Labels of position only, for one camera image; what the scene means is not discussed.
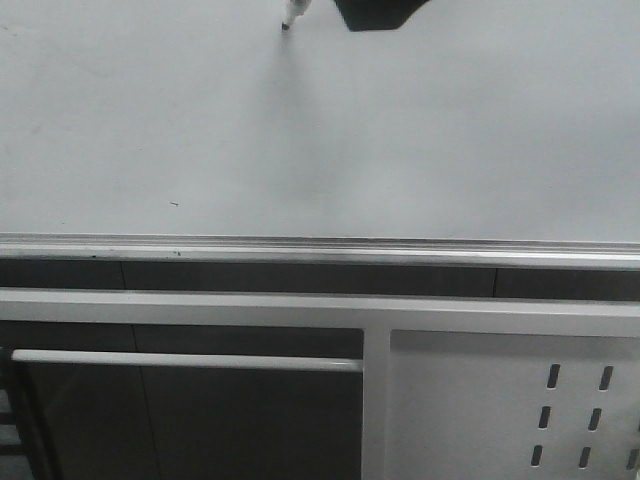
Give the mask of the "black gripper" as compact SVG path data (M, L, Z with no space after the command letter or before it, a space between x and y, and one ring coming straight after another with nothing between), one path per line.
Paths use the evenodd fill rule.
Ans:
M428 0L335 0L352 32L397 30Z

